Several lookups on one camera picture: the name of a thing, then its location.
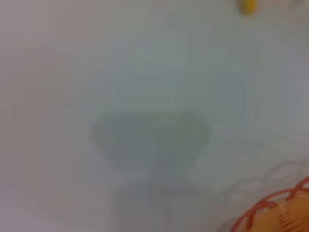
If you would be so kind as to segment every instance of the orange wire basket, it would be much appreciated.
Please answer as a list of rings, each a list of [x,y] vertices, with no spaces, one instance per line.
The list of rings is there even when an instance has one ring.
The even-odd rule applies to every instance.
[[[306,177],[294,188],[259,200],[234,223],[230,232],[309,232],[309,188],[304,187],[308,182]]]

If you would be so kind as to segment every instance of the white wall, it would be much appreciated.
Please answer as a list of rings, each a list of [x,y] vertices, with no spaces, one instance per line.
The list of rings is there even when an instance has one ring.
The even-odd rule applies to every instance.
[[[164,231],[140,203],[153,177],[209,200],[306,156],[261,136],[309,131],[306,19],[285,7],[244,18],[227,0],[1,1],[0,229]],[[174,230],[192,231],[179,217]]]

